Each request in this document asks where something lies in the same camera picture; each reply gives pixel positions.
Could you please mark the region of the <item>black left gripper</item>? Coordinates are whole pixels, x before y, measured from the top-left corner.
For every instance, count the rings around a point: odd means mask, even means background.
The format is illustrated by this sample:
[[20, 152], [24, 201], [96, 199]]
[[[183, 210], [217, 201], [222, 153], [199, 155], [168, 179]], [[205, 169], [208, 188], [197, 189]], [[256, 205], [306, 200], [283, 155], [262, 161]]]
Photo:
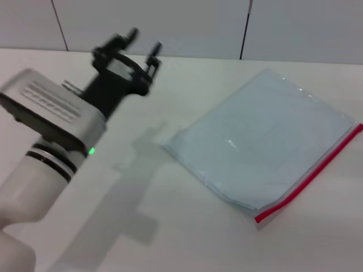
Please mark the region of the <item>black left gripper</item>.
[[[162, 49], [161, 42], [157, 42], [149, 53], [145, 69], [127, 56], [119, 54], [119, 51], [125, 51], [134, 42], [138, 34], [138, 28], [132, 28], [126, 36], [116, 33], [102, 46], [92, 50], [92, 65], [98, 75], [85, 88], [83, 99], [99, 109], [106, 120], [113, 115], [123, 98], [129, 95], [148, 95], [161, 64], [158, 58]], [[109, 65], [112, 61], [125, 65], [131, 71], [127, 71], [125, 75], [111, 71]]]

